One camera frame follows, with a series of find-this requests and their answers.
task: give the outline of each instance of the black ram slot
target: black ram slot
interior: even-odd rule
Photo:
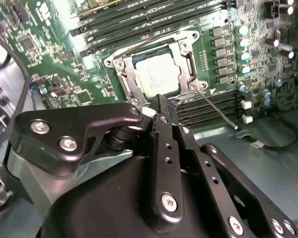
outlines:
[[[122,41],[130,39],[132,37],[141,36],[141,35],[144,35],[146,33],[147,34],[152,33],[154,31],[165,30],[164,29],[165,27],[170,27],[172,24],[178,24],[182,20],[188,20],[189,21],[189,20],[195,19],[197,17],[209,15],[209,14],[211,14],[213,12],[216,12],[216,11],[219,11],[223,8],[224,8],[224,6],[222,4],[218,4],[216,6],[204,8],[203,12],[199,12],[199,14],[190,15],[191,17],[186,16],[186,17],[181,17],[179,19],[178,18],[177,19],[171,19],[170,21],[161,22],[160,24],[157,24],[155,26],[149,26],[149,27],[146,27],[146,28],[142,28],[139,31],[131,32],[129,34],[125,34],[125,35],[122,35],[122,36],[117,36],[117,37],[109,39],[107,41],[100,42],[99,44],[90,47],[88,50],[80,52],[80,55],[81,55],[81,57],[92,55],[92,54],[96,53],[97,51],[103,50],[106,47],[112,46],[116,43],[122,42]]]
[[[238,119],[241,114],[237,91],[209,97],[229,119]],[[177,108],[179,122],[190,129],[211,125],[224,121],[219,113],[204,99],[180,104]]]
[[[139,14],[143,11],[146,11],[147,8],[157,5],[164,1],[161,0],[151,0],[146,2],[141,2],[139,4],[135,4],[134,6],[130,7],[130,3],[125,5],[119,5],[117,7],[110,8],[100,13],[93,14],[92,21],[88,21],[87,24],[81,25],[80,27],[73,29],[70,31],[72,36],[76,36],[82,33],[86,33],[90,30],[94,30],[94,27],[100,27],[104,24],[110,24],[112,21],[118,21],[117,18],[127,18],[127,14],[129,16]]]
[[[136,24],[145,24],[152,20],[153,17],[164,17],[163,14],[170,14],[170,12],[175,12],[177,10],[183,10],[185,7],[194,7],[192,5],[196,2],[196,5],[200,5],[203,3],[201,0],[190,0],[184,1],[180,4],[174,4],[174,0],[168,0],[158,5],[154,5],[152,8],[146,8],[145,10],[141,10],[140,12],[133,12],[127,16],[123,16],[118,19],[112,19],[111,21],[104,22],[103,24],[94,23],[89,27],[91,31],[96,31],[96,34],[90,34],[85,36],[85,40],[88,43],[97,41],[99,37],[104,37],[108,34],[112,34],[113,32],[122,30],[124,28],[135,26]],[[88,41],[90,37],[97,37],[97,39],[93,39],[91,42]]]

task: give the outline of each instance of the silver screw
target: silver screw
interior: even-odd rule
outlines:
[[[137,98],[132,98],[130,99],[130,102],[132,105],[134,105],[135,107],[139,106],[139,101]]]
[[[241,236],[244,233],[242,225],[239,223],[239,221],[235,217],[229,217],[228,219],[230,227],[232,227],[233,231]]]
[[[213,145],[210,145],[210,150],[212,150],[213,153],[217,153],[218,152]]]
[[[164,123],[168,123],[168,119],[165,118],[164,116],[160,117],[160,120],[163,121]]]
[[[130,112],[131,112],[132,114],[136,115],[136,116],[139,115],[139,112],[137,111],[136,108],[130,108]]]
[[[115,66],[118,70],[123,70],[125,68],[125,63],[123,61],[118,61]]]
[[[174,212],[177,210],[177,202],[171,195],[165,193],[162,195],[161,200],[164,208],[167,211]]]
[[[293,229],[293,227],[290,225],[288,221],[284,221],[284,225],[288,229],[288,231],[290,231],[291,234],[293,235],[295,234],[295,230]]]
[[[283,234],[284,233],[283,228],[281,227],[281,225],[276,220],[272,219],[272,223],[273,223],[273,226],[274,226],[275,230],[277,230],[277,232],[279,234]]]
[[[191,91],[196,90],[197,89],[197,84],[195,82],[191,82],[189,83],[189,88]]]
[[[186,127],[184,127],[184,126],[182,127],[182,130],[183,130],[183,131],[184,131],[184,133],[186,133],[186,134],[190,132],[190,131],[189,131],[189,129],[188,129],[188,128],[186,128]]]
[[[31,124],[31,129],[35,133],[38,133],[38,134],[41,134],[41,135],[43,135],[45,133],[48,133],[50,131],[49,125],[47,125],[45,122],[42,122],[42,121],[33,122]]]
[[[66,151],[74,151],[77,149],[77,143],[72,138],[62,138],[60,140],[60,147]]]

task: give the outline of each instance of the black cable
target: black cable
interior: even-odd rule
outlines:
[[[289,150],[289,149],[297,146],[298,145],[298,128],[291,122],[285,120],[283,117],[277,115],[276,113],[271,113],[271,116],[274,119],[276,119],[277,121],[281,122],[285,127],[291,129],[295,134],[295,139],[288,145],[270,146],[270,145],[264,144],[262,148],[265,150],[269,150],[269,151],[281,152],[281,151],[286,151],[286,150]],[[256,139],[252,135],[246,135],[243,138],[246,138],[250,143],[254,143],[254,142],[258,141],[258,139]]]
[[[6,54],[6,57],[5,57],[4,62],[0,65],[0,70],[1,69],[4,69],[5,67],[7,67],[8,64],[10,63],[11,59],[12,59],[11,55],[10,54]]]
[[[22,61],[13,52],[13,50],[11,50],[11,48],[5,43],[4,39],[2,39],[1,37],[0,37],[0,45],[7,51],[7,53],[15,61],[17,66],[20,68],[23,78],[24,78],[24,85],[23,85],[23,88],[22,88],[22,91],[21,91],[21,94],[19,97],[19,101],[17,102],[17,105],[15,107],[13,115],[11,116],[11,121],[8,124],[5,131],[0,135],[0,146],[1,146],[4,143],[4,141],[6,141],[10,137],[10,134],[11,134],[12,128],[13,128],[14,119],[16,118],[17,115],[19,115],[22,112],[24,102],[26,100],[26,96],[28,93],[28,88],[30,86],[31,79],[30,79],[29,73],[27,71],[27,68],[24,66]]]

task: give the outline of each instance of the mounting hole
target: mounting hole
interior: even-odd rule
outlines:
[[[213,181],[213,183],[215,183],[215,184],[219,184],[219,181],[217,180],[216,177],[213,177],[213,178],[212,178],[212,181]]]
[[[165,162],[170,165],[172,164],[172,160],[169,157],[165,157]]]

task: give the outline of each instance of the ram slot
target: ram slot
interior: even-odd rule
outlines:
[[[94,54],[98,51],[101,51],[105,49],[106,47],[112,46],[116,43],[128,40],[132,37],[136,36],[143,36],[148,33],[157,32],[159,30],[164,30],[165,33],[172,31],[174,29],[178,29],[180,26],[180,23],[184,20],[190,21],[192,19],[196,19],[197,17],[206,16],[213,12],[219,11],[223,9],[223,4],[217,4],[205,8],[195,8],[192,12],[189,10],[182,11],[182,14],[173,14],[173,15],[166,15],[161,16],[155,19],[152,19],[148,22],[142,23],[138,26],[132,26],[127,27],[124,29],[124,33],[119,32],[121,35],[116,35],[114,37],[111,37],[112,34],[106,36],[106,37],[98,37],[93,38],[92,41],[94,42],[94,45],[92,45],[89,49],[80,52],[80,55],[82,57]]]

